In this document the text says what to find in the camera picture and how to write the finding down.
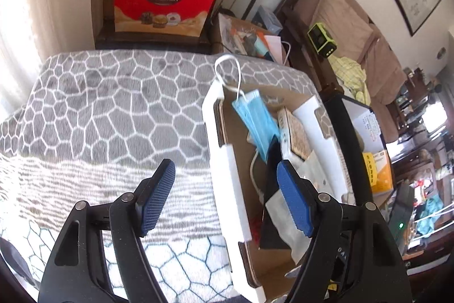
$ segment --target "mask ear loop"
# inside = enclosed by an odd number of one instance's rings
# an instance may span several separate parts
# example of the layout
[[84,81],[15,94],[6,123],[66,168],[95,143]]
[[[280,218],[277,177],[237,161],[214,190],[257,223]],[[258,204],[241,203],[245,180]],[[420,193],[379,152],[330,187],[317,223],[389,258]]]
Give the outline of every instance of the mask ear loop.
[[[238,87],[234,88],[234,87],[231,87],[229,85],[226,84],[226,82],[224,81],[224,79],[221,77],[221,75],[219,74],[219,72],[217,71],[217,67],[224,61],[227,61],[229,59],[232,59],[233,61],[235,61],[235,63],[237,64],[237,69],[238,69]],[[219,57],[216,62],[214,63],[214,73],[216,75],[216,78],[217,80],[227,89],[227,90],[230,90],[231,92],[234,92],[237,94],[237,100],[239,99],[240,97],[240,94],[241,96],[246,99],[245,95],[244,95],[244,92],[240,89],[240,86],[241,86],[241,68],[240,68],[240,63],[238,61],[238,59],[236,57],[234,57],[233,55],[231,54],[225,54],[221,57]]]

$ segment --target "patterned blanket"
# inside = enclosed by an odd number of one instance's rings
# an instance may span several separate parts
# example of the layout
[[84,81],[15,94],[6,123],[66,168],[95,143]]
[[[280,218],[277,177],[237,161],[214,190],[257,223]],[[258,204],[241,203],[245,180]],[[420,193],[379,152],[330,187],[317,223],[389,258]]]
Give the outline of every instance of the patterned blanket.
[[[25,258],[39,286],[73,205],[112,202],[164,158],[176,180],[144,249],[170,303],[216,302],[232,287],[211,183],[201,105],[217,56],[94,51],[49,58],[30,98],[1,124],[0,233]],[[243,81],[316,95],[302,72],[239,58]],[[221,65],[237,79],[232,61]],[[321,121],[334,136],[326,112]],[[126,297],[109,233],[114,292]]]

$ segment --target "shelf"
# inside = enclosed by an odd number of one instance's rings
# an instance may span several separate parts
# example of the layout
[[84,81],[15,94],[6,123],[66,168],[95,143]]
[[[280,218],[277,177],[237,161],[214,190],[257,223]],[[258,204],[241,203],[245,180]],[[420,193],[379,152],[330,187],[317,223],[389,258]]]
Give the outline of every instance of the shelf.
[[154,49],[211,54],[211,44],[207,30],[200,37],[155,34],[147,32],[115,32],[113,21],[104,21],[101,32],[96,37],[96,49]]

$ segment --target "yellow cloth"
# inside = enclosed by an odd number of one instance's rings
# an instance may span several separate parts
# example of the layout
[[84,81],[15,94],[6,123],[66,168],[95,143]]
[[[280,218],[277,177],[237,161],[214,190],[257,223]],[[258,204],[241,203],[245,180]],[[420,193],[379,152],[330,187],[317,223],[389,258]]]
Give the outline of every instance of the yellow cloth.
[[328,57],[328,61],[335,75],[342,80],[355,99],[367,106],[371,105],[371,96],[366,86],[367,76],[361,65],[350,58],[339,58],[333,54]]

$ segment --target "green device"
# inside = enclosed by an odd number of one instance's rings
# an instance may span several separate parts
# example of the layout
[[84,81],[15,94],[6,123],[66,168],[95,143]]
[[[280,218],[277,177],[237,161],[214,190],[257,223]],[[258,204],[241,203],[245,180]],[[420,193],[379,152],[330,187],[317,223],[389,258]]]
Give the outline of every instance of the green device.
[[317,22],[312,26],[307,36],[319,56],[328,58],[337,49],[337,43],[321,22]]

